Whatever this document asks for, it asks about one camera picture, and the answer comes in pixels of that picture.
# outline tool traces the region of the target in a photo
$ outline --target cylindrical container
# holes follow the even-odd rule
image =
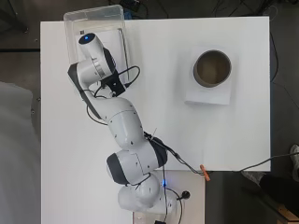
[[[219,50],[209,50],[196,61],[193,75],[198,84],[212,88],[220,85],[231,74],[230,59]]]

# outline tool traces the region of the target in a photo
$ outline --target black wire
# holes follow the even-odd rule
[[[287,88],[285,88],[284,86],[282,86],[282,85],[280,85],[280,84],[278,84],[278,83],[276,83],[276,82],[272,82],[273,84],[275,84],[275,85],[278,85],[278,86],[280,86],[281,88],[283,88],[284,90],[285,90],[285,92],[287,92],[287,94],[289,95],[289,97],[290,97],[290,99],[292,100],[292,102],[296,105],[296,107],[299,109],[299,104],[297,104],[295,101],[294,101],[294,99],[292,99],[292,96],[290,95],[290,93],[288,92],[288,90],[287,90]]]
[[[271,41],[272,41],[272,45],[273,45],[273,49],[274,49],[274,53],[275,53],[275,57],[276,57],[276,61],[277,61],[277,68],[276,68],[275,74],[274,74],[273,77],[271,78],[271,82],[273,82],[274,79],[277,77],[277,74],[278,74],[279,60],[278,60],[278,51],[277,51],[277,48],[276,48],[276,46],[275,46],[274,38],[273,38],[273,35],[272,35],[271,32],[270,32],[270,37],[271,37]]]
[[[244,1],[245,0],[241,0],[240,3],[239,3],[239,5],[237,5],[237,7],[228,16],[229,17],[232,16],[239,9],[239,7],[243,4]]]
[[[179,215],[179,220],[178,220],[178,224],[180,223],[180,221],[181,221],[181,217],[182,217],[182,215],[183,215],[183,205],[181,204],[181,199],[179,198],[179,196],[178,196],[178,193],[176,193],[174,190],[172,190],[172,189],[168,189],[168,190],[170,190],[170,191],[172,191],[172,192],[174,192],[176,195],[177,195],[177,200],[179,201],[179,204],[180,204],[180,215]]]
[[[169,19],[169,14],[168,12],[166,11],[165,7],[163,6],[162,2],[160,0],[156,0],[157,3],[159,4],[161,10],[165,13],[166,17]]]
[[[135,188],[135,189],[138,189],[139,186],[140,186],[143,182],[145,182],[147,179],[149,179],[149,178],[150,178],[150,173],[148,173],[147,178],[145,178],[144,180],[142,180],[142,181],[139,182],[138,184],[134,184],[134,185],[131,185],[131,186],[137,186],[137,188]]]
[[[103,87],[102,86],[100,86],[96,91],[95,91],[95,93],[94,93],[94,98],[97,98],[97,93],[101,90],[101,89],[103,89]]]
[[[251,11],[252,13],[254,13],[254,11],[252,10],[252,8],[249,7],[249,5],[247,5],[247,4],[245,3],[245,1],[243,2],[243,5],[244,5],[247,9],[249,9],[249,11]]]
[[[275,159],[275,158],[290,157],[290,156],[294,156],[294,155],[298,155],[298,154],[299,154],[299,152],[294,152],[294,153],[285,154],[285,155],[273,156],[273,157],[270,157],[269,159],[267,159],[267,160],[265,160],[265,161],[261,161],[260,163],[257,163],[257,164],[255,164],[255,165],[248,166],[248,167],[246,167],[246,168],[244,168],[244,169],[242,169],[242,170],[240,170],[240,171],[238,171],[238,172],[242,172],[242,171],[248,170],[248,169],[250,169],[250,168],[252,168],[252,167],[256,167],[256,166],[262,165],[262,164],[264,164],[265,162],[271,161],[271,160],[273,160],[273,159]]]
[[[215,12],[215,17],[216,17],[216,12],[217,12],[217,8],[219,6],[219,3],[220,3],[221,0],[218,0],[217,3],[216,3],[216,6],[214,6],[213,10],[211,11],[211,14],[213,14]]]
[[[140,68],[139,68],[138,66],[134,65],[134,66],[129,67],[129,68],[127,68],[127,69],[125,69],[125,70],[123,70],[122,72],[119,73],[119,76],[120,76],[121,74],[123,74],[123,73],[125,73],[125,72],[127,72],[127,71],[130,71],[130,70],[133,69],[133,68],[136,68],[136,69],[138,70],[137,75],[135,76],[135,78],[134,78],[131,82],[128,82],[128,83],[125,83],[125,84],[124,84],[124,86],[125,86],[126,88],[128,88],[129,86],[131,86],[131,85],[137,80],[137,78],[138,78],[139,75],[140,75]]]
[[[169,151],[176,159],[179,163],[187,166],[193,173],[197,174],[197,175],[204,175],[203,172],[198,172],[196,171],[194,168],[192,168],[185,160],[183,160],[179,154],[177,154],[177,152],[175,152],[171,147],[168,147],[167,145],[165,145],[164,143],[160,143],[158,141],[156,141],[150,134],[144,132],[145,137],[149,140],[149,141],[153,141],[154,143],[156,143],[157,145],[159,145],[160,147],[163,147],[165,150]]]
[[[149,15],[149,8],[143,2],[140,2],[140,5],[143,6],[144,9],[146,9],[146,19],[148,19],[149,16],[150,16]]]
[[[165,179],[165,168],[164,168],[164,165],[162,167],[162,170],[163,170],[163,187],[164,187],[164,196],[165,196],[165,209],[166,209],[166,215],[165,215],[165,218],[164,218],[164,222],[166,221],[166,218],[167,218],[167,215],[168,215],[168,207],[167,207],[167,196],[166,196],[166,179]]]
[[[94,119],[94,118],[91,116],[90,112],[88,111],[88,108],[89,108],[89,107],[86,105],[86,112],[87,112],[87,115],[90,117],[90,119],[92,119],[94,122],[97,122],[97,123],[99,123],[99,124],[107,125],[106,123],[102,123],[102,122],[100,122],[100,121]]]

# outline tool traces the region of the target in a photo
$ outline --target clear plastic bin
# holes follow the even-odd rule
[[[121,54],[121,56],[117,55],[118,62],[116,62],[119,65],[119,72],[129,67],[129,52],[125,38],[125,25],[121,6],[97,7],[68,12],[64,14],[64,24],[70,64],[82,60],[81,52],[78,49],[78,38],[80,36],[87,33],[95,33],[98,36],[103,33],[107,35],[108,31],[112,31],[113,35],[117,33],[120,37],[116,38],[116,41],[120,43],[113,42],[113,45],[110,44],[112,47],[119,45],[118,49],[113,49],[116,51],[114,54]],[[125,81],[128,81],[130,79],[129,74],[126,77],[127,80]]]

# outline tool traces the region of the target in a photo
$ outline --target gray floor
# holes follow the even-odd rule
[[[105,0],[11,0],[20,20],[29,26],[29,33],[22,34],[10,30],[0,34],[0,49],[39,49],[39,23],[41,21],[60,21],[65,12],[90,7],[106,6]],[[162,0],[170,18],[210,17],[216,0]],[[227,16],[238,4],[238,0],[227,0],[217,16]],[[256,8],[260,1],[247,1]],[[150,19],[165,18],[157,1],[144,1],[149,8]],[[299,109],[291,100],[299,104],[299,5],[279,4],[278,15],[271,21],[271,32],[279,57],[279,69],[275,82],[271,84],[271,144],[272,155],[289,152],[292,144],[299,144]],[[248,13],[242,6],[235,15]],[[139,16],[145,16],[143,7]],[[0,29],[6,28],[0,23]],[[34,94],[33,109],[39,111],[40,95],[40,58],[38,52],[0,53],[0,81],[13,82]],[[271,75],[276,68],[276,60],[271,46]],[[36,131],[39,132],[39,117],[33,115]],[[272,162],[272,173],[290,177],[292,163],[289,158]],[[276,223],[275,219],[263,207],[255,202],[243,188],[256,189],[241,174],[215,172],[212,181],[206,185],[206,223]]]

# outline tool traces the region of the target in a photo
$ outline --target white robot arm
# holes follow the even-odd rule
[[[164,213],[164,190],[155,169],[167,162],[166,150],[144,136],[139,116],[132,103],[124,98],[95,98],[90,86],[101,81],[111,88],[112,96],[125,91],[114,60],[95,34],[81,37],[79,44],[86,59],[72,64],[68,75],[93,114],[104,120],[122,148],[107,158],[107,171],[113,180],[124,185],[119,192],[121,208],[130,211]],[[176,196],[167,192],[167,210],[176,207]]]

